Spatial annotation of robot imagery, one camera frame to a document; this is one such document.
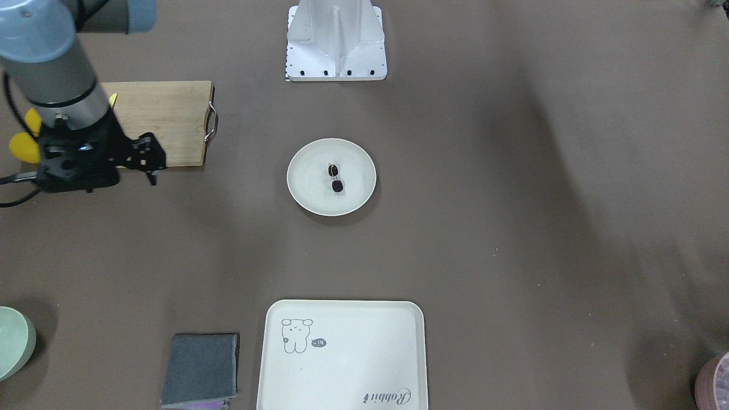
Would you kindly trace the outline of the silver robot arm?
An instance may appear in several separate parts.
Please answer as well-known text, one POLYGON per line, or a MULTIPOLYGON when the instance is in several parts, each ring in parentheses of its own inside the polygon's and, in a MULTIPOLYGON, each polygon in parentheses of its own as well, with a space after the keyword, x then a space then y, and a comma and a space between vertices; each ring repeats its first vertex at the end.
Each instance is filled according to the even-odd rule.
POLYGON ((129 138, 102 89, 81 33, 148 32, 156 1, 3 1, 2 86, 18 122, 10 81, 40 117, 36 170, 2 177, 30 183, 34 194, 93 192, 120 182, 119 168, 143 172, 150 185, 166 169, 154 133, 129 138))

